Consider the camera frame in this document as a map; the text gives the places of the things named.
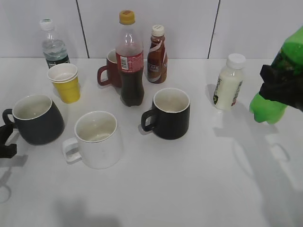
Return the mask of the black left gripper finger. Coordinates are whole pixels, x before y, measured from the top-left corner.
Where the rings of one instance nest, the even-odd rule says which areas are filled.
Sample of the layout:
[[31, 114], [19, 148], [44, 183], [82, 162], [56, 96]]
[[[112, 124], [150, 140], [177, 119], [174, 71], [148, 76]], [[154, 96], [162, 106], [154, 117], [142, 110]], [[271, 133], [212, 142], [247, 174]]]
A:
[[260, 71], [263, 79], [259, 94], [266, 100], [303, 108], [303, 72], [294, 70], [276, 70], [263, 65]]
[[4, 144], [0, 145], [0, 158], [12, 158], [17, 153], [17, 145], [16, 144], [10, 144], [9, 146], [6, 146]]
[[5, 124], [0, 126], [0, 144], [5, 145], [10, 135], [13, 133], [13, 125]]

